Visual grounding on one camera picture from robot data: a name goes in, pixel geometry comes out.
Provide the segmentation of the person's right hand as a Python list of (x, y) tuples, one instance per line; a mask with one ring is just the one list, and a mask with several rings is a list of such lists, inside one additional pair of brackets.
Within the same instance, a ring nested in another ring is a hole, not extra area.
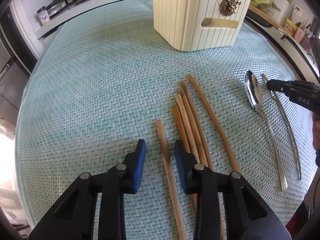
[(317, 151), (320, 148), (320, 120), (318, 118), (318, 115), (315, 113), (313, 113), (312, 119), (313, 147)]

